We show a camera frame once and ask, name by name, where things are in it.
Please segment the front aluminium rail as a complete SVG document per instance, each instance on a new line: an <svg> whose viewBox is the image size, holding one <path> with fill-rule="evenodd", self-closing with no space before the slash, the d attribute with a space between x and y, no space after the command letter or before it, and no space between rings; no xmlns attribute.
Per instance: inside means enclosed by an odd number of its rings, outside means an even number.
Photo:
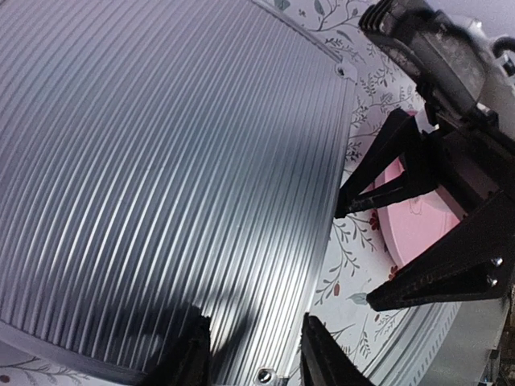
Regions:
<svg viewBox="0 0 515 386"><path fill-rule="evenodd" d="M363 373L375 385L478 385L508 312L506 298L410 308Z"/></svg>

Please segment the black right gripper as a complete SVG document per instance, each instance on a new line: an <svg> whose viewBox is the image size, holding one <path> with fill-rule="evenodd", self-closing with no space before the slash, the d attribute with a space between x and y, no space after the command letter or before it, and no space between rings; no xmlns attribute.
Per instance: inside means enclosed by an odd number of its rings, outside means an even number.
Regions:
<svg viewBox="0 0 515 386"><path fill-rule="evenodd" d="M514 138L499 117L432 125L393 110L340 188L334 217L424 195L467 217L367 294L371 308L504 297L514 277Z"/></svg>

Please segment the pink plate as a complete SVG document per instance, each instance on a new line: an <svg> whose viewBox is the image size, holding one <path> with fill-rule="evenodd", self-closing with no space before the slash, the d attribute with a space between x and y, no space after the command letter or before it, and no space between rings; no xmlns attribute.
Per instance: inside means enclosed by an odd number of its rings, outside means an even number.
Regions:
<svg viewBox="0 0 515 386"><path fill-rule="evenodd" d="M374 180L375 187L394 181L404 172L421 183L435 180L423 145L396 157ZM434 191L377 210L386 248L402 268L445 236L459 219Z"/></svg>

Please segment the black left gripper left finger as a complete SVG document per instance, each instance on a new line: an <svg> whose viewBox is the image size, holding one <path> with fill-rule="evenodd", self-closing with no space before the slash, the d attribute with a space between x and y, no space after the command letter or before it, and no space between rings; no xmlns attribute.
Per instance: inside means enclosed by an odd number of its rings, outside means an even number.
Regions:
<svg viewBox="0 0 515 386"><path fill-rule="evenodd" d="M177 337L167 341L165 356L140 381L141 385L211 385L211 319L188 304Z"/></svg>

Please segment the aluminium poker case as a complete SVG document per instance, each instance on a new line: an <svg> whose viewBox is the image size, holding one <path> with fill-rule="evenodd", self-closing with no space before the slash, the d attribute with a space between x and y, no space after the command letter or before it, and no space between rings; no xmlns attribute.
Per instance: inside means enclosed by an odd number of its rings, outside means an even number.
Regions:
<svg viewBox="0 0 515 386"><path fill-rule="evenodd" d="M356 69L265 1L1 4L1 340L135 384L197 316L289 376Z"/></svg>

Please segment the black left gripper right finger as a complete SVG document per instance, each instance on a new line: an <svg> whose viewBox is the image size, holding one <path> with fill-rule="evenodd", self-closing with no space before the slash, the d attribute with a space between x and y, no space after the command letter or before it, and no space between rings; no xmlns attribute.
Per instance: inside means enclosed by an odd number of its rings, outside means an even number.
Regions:
<svg viewBox="0 0 515 386"><path fill-rule="evenodd" d="M345 355L324 324L305 313L301 334L301 385L373 386Z"/></svg>

